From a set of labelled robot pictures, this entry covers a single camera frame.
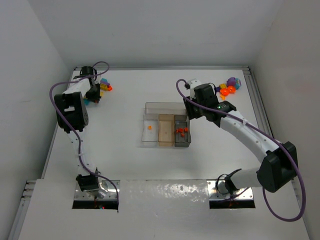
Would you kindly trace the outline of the teal grey lego cylinder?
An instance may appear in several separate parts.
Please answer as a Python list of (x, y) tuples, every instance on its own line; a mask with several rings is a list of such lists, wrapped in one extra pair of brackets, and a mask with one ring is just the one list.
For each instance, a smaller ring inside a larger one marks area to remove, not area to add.
[(242, 86), (241, 80), (239, 78), (236, 78), (234, 81), (234, 87), (236, 90), (238, 90)]

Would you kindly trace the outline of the teal lego block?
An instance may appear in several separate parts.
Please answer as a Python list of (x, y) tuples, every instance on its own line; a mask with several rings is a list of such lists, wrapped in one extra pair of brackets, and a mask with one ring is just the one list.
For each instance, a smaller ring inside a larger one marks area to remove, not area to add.
[(101, 83), (102, 85), (106, 85), (106, 86), (108, 86), (108, 85), (109, 85), (108, 80), (107, 80), (107, 79), (105, 79), (105, 78), (101, 78), (100, 83)]

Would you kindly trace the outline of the right aluminium rail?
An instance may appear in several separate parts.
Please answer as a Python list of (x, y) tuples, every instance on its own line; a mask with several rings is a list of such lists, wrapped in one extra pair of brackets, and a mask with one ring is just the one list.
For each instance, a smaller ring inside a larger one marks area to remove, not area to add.
[(257, 81), (253, 75), (253, 72), (249, 67), (244, 67), (242, 72), (244, 75), (248, 93), (253, 106), (253, 111), (257, 121), (257, 126), (264, 133), (273, 137), (274, 135), (267, 117), (267, 113), (263, 104), (263, 100), (258, 88)]

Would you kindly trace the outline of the yellow black striped lego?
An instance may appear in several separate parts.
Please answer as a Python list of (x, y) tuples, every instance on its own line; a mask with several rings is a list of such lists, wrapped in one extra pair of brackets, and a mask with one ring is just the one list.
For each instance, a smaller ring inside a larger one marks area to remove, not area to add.
[(109, 91), (109, 85), (107, 85), (107, 84), (100, 84), (100, 89), (102, 90), (102, 91)]

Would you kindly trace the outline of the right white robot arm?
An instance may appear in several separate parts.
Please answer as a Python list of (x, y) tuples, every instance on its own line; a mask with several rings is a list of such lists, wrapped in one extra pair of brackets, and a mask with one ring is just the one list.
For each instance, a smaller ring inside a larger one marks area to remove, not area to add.
[(248, 187), (262, 187), (275, 193), (297, 176), (293, 167), (298, 163), (297, 149), (291, 142), (272, 141), (254, 130), (234, 105), (218, 100), (210, 84), (192, 80), (184, 86), (190, 91), (183, 100), (188, 118), (205, 117), (238, 139), (260, 162), (258, 168), (239, 168), (227, 174), (218, 184), (221, 194), (233, 194)]

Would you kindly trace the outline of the yellow lego brick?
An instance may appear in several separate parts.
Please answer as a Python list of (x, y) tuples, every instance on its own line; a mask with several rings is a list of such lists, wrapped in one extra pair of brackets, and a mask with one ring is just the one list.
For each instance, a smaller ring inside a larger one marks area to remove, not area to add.
[(227, 88), (227, 85), (225, 83), (222, 83), (219, 85), (219, 87), (220, 87), (220, 89), (225, 89), (225, 88)]

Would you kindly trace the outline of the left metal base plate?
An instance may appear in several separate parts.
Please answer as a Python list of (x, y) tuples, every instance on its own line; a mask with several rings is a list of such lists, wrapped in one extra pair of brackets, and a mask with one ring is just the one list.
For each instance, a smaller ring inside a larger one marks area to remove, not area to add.
[(112, 180), (115, 187), (107, 180), (100, 179), (99, 190), (95, 191), (81, 191), (79, 184), (76, 184), (74, 192), (74, 201), (116, 201), (117, 193), (120, 193), (120, 180)]

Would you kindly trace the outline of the left aluminium rail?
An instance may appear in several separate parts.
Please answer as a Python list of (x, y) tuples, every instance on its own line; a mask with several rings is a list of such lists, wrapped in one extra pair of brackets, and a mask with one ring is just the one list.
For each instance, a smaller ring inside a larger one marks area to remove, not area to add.
[(13, 224), (11, 226), (8, 240), (18, 240), (24, 220), (31, 202), (32, 194), (36, 185), (36, 180), (27, 180), (23, 188), (23, 192), (20, 198), (20, 202), (14, 217)]

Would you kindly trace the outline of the clear small container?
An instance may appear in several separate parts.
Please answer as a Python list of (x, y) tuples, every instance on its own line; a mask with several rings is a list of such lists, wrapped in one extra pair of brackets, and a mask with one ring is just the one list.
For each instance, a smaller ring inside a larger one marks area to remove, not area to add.
[(158, 114), (145, 114), (143, 116), (143, 128), (141, 142), (143, 147), (155, 148), (158, 146)]

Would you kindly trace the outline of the amber small container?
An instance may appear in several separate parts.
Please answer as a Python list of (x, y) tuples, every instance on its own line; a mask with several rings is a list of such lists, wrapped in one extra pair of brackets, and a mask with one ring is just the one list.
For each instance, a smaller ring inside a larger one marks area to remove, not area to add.
[(160, 114), (158, 116), (158, 145), (172, 147), (174, 145), (175, 116), (173, 114)]

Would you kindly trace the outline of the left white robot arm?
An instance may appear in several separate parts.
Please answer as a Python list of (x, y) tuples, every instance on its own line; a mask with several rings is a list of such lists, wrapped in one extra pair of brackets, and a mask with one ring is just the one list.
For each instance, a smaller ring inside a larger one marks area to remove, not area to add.
[(85, 100), (98, 103), (101, 98), (97, 74), (94, 67), (84, 66), (79, 75), (73, 78), (67, 90), (50, 96), (56, 110), (58, 125), (67, 134), (74, 148), (78, 168), (76, 181), (80, 190), (87, 193), (100, 189), (98, 169), (87, 158), (85, 148), (86, 126), (89, 124)]

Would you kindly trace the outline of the grey small container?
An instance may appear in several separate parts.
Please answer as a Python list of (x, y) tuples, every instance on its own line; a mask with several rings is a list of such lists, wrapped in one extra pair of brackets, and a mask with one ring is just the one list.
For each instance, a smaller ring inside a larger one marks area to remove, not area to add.
[[(181, 137), (181, 133), (176, 133), (176, 129), (182, 128), (184, 137)], [(175, 115), (174, 116), (174, 146), (181, 148), (188, 148), (192, 142), (190, 132), (190, 120), (187, 115)]]

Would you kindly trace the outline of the upper orange funnel lego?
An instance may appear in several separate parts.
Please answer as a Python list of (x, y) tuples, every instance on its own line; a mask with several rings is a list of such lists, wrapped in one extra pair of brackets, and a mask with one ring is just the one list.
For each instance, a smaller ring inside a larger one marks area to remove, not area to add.
[(237, 89), (235, 86), (230, 85), (227, 87), (227, 90), (229, 94), (235, 94)]

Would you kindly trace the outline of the metal base plate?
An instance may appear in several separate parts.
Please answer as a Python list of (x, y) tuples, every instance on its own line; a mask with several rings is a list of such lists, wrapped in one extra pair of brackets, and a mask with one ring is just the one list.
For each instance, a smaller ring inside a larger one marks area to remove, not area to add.
[(115, 187), (107, 180), (100, 179), (99, 190), (95, 191), (81, 191), (79, 184), (76, 184), (74, 192), (74, 201), (116, 201), (117, 193), (120, 193), (120, 180), (112, 180)]
[(231, 198), (235, 201), (254, 200), (253, 190), (251, 187), (240, 188), (230, 194), (225, 188), (225, 181), (223, 179), (209, 179), (206, 183), (210, 201), (224, 201), (231, 200)]

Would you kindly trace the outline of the clear long container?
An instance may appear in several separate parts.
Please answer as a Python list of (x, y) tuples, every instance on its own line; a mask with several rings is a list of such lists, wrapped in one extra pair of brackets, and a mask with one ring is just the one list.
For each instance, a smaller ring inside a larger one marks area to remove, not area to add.
[(145, 114), (186, 115), (183, 102), (146, 102)]

